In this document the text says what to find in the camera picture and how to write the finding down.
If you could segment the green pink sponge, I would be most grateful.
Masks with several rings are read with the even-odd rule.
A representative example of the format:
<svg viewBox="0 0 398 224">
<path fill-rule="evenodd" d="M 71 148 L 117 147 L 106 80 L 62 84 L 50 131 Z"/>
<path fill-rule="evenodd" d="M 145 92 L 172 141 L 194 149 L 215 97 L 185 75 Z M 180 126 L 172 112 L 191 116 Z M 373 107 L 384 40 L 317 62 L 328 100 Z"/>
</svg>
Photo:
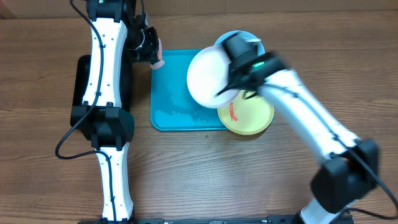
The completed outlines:
<svg viewBox="0 0 398 224">
<path fill-rule="evenodd" d="M 158 70 L 162 66 L 164 66 L 164 64 L 165 64 L 165 62 L 163 60 L 163 55 L 162 55 L 162 42 L 161 42 L 160 39 L 158 39 L 158 42 L 159 42 L 159 50 L 158 50 L 158 53 L 157 53 L 158 60 L 156 62 L 151 62 L 150 63 L 150 68 L 152 70 Z"/>
</svg>

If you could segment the light blue plate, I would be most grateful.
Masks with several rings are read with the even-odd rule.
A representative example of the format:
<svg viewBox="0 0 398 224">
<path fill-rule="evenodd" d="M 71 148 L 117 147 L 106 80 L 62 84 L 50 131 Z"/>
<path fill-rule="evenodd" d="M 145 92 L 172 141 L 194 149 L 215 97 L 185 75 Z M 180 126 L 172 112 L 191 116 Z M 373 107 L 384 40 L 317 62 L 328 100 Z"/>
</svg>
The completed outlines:
<svg viewBox="0 0 398 224">
<path fill-rule="evenodd" d="M 265 54 L 266 51 L 262 44 L 262 40 L 257 38 L 254 34 L 247 32 L 247 31 L 243 31 L 243 30 L 232 30 L 232 31 L 229 31 L 229 32 L 221 35 L 215 42 L 215 45 L 221 45 L 222 41 L 224 41 L 227 37 L 229 37 L 235 33 L 238 33 L 246 42 L 251 42 L 251 43 L 256 44 L 258 55 Z"/>
</svg>

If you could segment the white plate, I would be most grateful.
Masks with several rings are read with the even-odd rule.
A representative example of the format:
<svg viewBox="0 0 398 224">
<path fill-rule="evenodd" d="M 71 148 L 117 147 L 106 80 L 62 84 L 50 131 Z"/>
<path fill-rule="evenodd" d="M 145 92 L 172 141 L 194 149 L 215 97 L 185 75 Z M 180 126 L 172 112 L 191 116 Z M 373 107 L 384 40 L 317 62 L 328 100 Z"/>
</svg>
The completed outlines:
<svg viewBox="0 0 398 224">
<path fill-rule="evenodd" d="M 228 84 L 228 69 L 231 63 L 219 45 L 201 50 L 194 56 L 187 72 L 187 87 L 192 98 L 205 108 L 217 109 L 232 102 L 238 90 L 219 92 Z"/>
</svg>

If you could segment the yellow green plate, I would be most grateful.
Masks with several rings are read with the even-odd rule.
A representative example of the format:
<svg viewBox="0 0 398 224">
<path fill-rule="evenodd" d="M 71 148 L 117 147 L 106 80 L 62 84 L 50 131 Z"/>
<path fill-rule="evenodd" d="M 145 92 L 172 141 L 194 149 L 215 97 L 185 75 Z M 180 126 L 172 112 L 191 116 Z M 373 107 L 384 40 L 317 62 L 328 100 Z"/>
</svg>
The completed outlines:
<svg viewBox="0 0 398 224">
<path fill-rule="evenodd" d="M 245 99 L 244 91 L 240 91 L 230 104 L 218 108 L 217 112 L 228 130 L 241 135 L 261 133 L 274 119 L 272 104 L 260 96 Z"/>
</svg>

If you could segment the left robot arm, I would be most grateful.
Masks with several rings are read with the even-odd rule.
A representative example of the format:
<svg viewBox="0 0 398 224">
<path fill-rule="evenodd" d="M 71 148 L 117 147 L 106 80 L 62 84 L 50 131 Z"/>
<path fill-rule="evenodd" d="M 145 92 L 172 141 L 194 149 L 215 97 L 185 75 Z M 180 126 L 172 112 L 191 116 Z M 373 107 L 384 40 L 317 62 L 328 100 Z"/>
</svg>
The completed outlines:
<svg viewBox="0 0 398 224">
<path fill-rule="evenodd" d="M 79 130 L 91 143 L 88 154 L 98 158 L 104 200 L 99 223 L 133 223 L 127 169 L 134 136 L 132 65 L 161 68 L 161 40 L 146 11 L 136 13 L 135 1 L 89 0 L 80 15 L 91 27 L 91 53 L 78 60 L 66 136 Z"/>
</svg>

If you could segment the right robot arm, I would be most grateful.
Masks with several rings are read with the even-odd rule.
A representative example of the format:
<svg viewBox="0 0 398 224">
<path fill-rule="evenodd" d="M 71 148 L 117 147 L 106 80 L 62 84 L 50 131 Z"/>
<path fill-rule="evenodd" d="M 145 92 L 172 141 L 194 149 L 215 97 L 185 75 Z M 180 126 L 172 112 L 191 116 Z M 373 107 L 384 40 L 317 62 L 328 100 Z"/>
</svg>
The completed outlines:
<svg viewBox="0 0 398 224">
<path fill-rule="evenodd" d="M 243 32 L 216 41 L 229 58 L 223 91 L 243 90 L 274 105 L 306 143 L 320 168 L 310 183 L 313 200 L 299 213 L 301 223 L 334 223 L 344 210 L 376 188 L 379 148 L 346 129 L 308 91 L 297 72 L 258 40 Z"/>
</svg>

